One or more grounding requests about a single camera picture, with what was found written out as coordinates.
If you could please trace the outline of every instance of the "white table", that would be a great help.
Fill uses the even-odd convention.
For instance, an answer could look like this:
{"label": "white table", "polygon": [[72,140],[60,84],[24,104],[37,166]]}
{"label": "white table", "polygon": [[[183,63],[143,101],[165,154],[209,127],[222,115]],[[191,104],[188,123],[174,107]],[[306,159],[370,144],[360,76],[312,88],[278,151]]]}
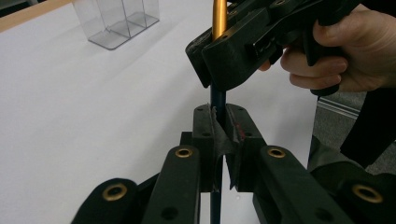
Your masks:
{"label": "white table", "polygon": [[[87,41],[71,4],[0,34],[0,223],[70,223],[102,182],[161,170],[209,101],[184,49],[211,26],[211,8],[160,1],[161,21],[114,51]],[[227,101],[306,164],[316,97],[278,64]],[[222,223],[259,223],[251,194],[224,187]]]}

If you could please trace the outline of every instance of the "transparent organizer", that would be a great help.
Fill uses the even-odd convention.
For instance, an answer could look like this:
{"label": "transparent organizer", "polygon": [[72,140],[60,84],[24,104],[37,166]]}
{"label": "transparent organizer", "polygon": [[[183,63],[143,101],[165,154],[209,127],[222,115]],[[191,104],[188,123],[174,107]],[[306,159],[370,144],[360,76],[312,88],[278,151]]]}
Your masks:
{"label": "transparent organizer", "polygon": [[106,49],[160,20],[158,0],[75,0],[73,6],[88,40]]}

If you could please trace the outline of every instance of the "human hand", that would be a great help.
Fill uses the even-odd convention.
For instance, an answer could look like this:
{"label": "human hand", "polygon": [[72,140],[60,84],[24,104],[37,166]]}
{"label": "human hand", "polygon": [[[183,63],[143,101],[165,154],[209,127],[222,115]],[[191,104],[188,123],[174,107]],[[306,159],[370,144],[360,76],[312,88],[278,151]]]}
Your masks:
{"label": "human hand", "polygon": [[[340,84],[340,91],[372,91],[396,87],[396,19],[362,5],[332,26],[313,29],[325,47],[341,47],[344,56],[320,58],[308,66],[302,46],[286,47],[282,67],[293,85],[321,90]],[[260,69],[266,70],[269,63]]]}

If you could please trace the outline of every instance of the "acrylic box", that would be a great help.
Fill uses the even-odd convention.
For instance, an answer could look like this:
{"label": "acrylic box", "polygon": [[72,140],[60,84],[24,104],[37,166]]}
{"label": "acrylic box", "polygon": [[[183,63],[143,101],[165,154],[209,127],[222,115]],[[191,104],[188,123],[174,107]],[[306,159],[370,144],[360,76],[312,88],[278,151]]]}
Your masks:
{"label": "acrylic box", "polygon": [[88,40],[115,49],[159,21],[158,0],[75,0]]}

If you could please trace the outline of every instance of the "wooden edge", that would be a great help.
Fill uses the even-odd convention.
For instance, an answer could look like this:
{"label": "wooden edge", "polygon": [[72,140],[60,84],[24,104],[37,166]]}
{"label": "wooden edge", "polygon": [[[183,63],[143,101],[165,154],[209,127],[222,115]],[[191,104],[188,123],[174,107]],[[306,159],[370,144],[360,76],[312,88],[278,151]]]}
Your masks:
{"label": "wooden edge", "polygon": [[71,2],[72,0],[47,0],[2,17],[0,18],[0,33]]}

